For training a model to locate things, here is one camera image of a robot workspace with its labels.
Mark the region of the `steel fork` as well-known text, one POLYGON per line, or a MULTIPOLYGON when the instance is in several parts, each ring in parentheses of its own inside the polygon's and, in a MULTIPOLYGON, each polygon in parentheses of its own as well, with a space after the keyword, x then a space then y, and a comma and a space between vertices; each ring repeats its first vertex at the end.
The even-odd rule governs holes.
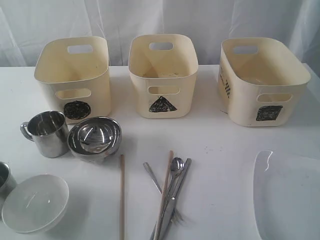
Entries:
MULTIPOLYGON (((148 175, 151 177, 151 179, 152 179, 154 185, 156 186, 157 190, 159 191, 159 193, 162 194, 162 188, 161 188, 152 168, 150 167, 150 165, 147 162, 144 162, 143 167, 146 170, 146 172, 148 173, 148 175)), ((183 222, 184 219, 183 219, 182 215, 180 214, 180 212, 177 209, 175 209, 171 222, 176 224, 177 222, 180 222, 180 221, 183 222)))

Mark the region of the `steel spoon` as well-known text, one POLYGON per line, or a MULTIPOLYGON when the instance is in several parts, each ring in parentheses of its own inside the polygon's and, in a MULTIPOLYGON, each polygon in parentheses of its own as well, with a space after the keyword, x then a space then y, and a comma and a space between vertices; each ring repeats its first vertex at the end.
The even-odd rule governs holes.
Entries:
POLYGON ((180 157, 174 157, 171 161, 171 180, 165 196, 164 210, 161 219, 162 228, 166 227, 173 219, 178 197, 178 185, 180 183, 180 175, 183 172, 184 165, 185 163, 180 157))

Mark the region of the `cream bin with triangle mark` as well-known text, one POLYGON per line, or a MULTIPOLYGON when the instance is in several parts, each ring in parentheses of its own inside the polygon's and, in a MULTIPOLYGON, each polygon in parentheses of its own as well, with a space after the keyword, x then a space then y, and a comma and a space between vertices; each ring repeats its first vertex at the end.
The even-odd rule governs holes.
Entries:
POLYGON ((131 42, 128 70, 136 111, 147 119, 190 112, 199 64, 192 40, 182 34, 147 34, 131 42))

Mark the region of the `steel table knife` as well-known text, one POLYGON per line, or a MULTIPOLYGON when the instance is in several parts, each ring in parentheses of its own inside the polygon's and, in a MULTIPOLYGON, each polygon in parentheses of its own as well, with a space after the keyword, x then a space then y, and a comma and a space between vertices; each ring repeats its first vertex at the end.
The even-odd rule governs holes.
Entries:
POLYGON ((174 157, 170 165, 171 180, 166 194, 166 202, 162 214, 162 224, 160 227, 160 232, 158 240, 164 240, 167 230, 169 229, 170 222, 176 211, 176 204, 178 201, 178 196, 187 175, 188 169, 192 163, 192 160, 188 158, 184 162, 180 157, 174 157))

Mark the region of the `white ceramic bowl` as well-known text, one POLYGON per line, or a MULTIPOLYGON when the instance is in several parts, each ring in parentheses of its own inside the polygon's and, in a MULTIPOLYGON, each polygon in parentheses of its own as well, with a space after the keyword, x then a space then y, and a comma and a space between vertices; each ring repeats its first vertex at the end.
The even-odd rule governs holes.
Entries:
POLYGON ((64 217, 70 197, 67 182, 41 174, 18 184, 2 205, 6 227, 19 234, 37 234, 55 227, 64 217))

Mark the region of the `stainless steel bowl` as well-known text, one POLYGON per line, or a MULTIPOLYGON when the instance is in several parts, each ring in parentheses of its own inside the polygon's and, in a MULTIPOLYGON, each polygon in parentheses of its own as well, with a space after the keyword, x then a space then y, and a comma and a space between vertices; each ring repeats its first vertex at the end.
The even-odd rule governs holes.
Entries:
POLYGON ((96 164, 114 155, 121 142, 120 124, 104 116, 91 117, 75 124, 67 137, 67 145, 75 157, 96 164))

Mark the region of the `cream bin with square mark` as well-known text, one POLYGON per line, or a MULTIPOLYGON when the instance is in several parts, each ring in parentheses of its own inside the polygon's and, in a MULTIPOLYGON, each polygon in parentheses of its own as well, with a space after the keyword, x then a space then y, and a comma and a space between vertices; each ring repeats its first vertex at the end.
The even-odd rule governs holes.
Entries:
POLYGON ((275 127, 292 115, 311 80, 280 41, 229 38, 221 43, 218 89, 229 118, 244 127, 275 127))

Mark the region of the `steel mug with handle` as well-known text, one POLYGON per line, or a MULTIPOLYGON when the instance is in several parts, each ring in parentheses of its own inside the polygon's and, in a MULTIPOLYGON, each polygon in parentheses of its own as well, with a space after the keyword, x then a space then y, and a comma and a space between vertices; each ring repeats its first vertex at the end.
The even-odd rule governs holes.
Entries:
POLYGON ((35 115, 20 125, 23 136, 34 142, 39 152, 47 158, 57 158, 69 151, 68 126, 65 115, 50 110, 35 115))

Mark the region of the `large white plate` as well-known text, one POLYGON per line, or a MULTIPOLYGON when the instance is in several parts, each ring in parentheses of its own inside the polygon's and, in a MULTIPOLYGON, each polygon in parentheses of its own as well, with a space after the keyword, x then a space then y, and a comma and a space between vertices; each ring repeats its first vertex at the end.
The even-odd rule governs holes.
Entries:
POLYGON ((260 151, 254 163, 252 196, 261 239, 320 238, 319 159, 260 151))

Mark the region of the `cream bin with circle mark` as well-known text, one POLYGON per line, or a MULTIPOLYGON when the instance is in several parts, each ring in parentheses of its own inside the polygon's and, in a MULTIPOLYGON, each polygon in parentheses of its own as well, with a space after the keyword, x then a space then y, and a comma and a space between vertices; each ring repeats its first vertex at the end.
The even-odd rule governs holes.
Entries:
POLYGON ((68 124, 112 111, 109 50, 99 36, 62 38, 45 45, 34 70, 52 110, 68 124))

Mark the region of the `wooden chopstick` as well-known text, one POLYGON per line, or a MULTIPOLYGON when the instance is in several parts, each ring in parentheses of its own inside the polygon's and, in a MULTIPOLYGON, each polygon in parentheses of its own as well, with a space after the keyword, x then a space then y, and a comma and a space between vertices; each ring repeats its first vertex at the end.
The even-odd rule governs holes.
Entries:
POLYGON ((125 156, 120 155, 119 239, 125 239, 125 156))
POLYGON ((165 179, 162 187, 162 194, 161 194, 161 201, 160 201, 160 206, 159 206, 159 212, 158 212, 158 218, 155 224, 154 228, 154 236, 153 240, 157 240, 159 238, 159 232, 160 232, 160 227, 162 224, 162 216, 163 216, 163 211, 165 207, 165 199, 166 199, 166 194, 167 194, 167 187, 168 187, 168 181, 169 181, 169 176, 170 176, 170 168, 171 168, 171 162, 174 157, 174 152, 172 150, 169 151, 169 156, 168 156, 168 162, 167 162, 167 167, 166 167, 166 173, 165 173, 165 179))

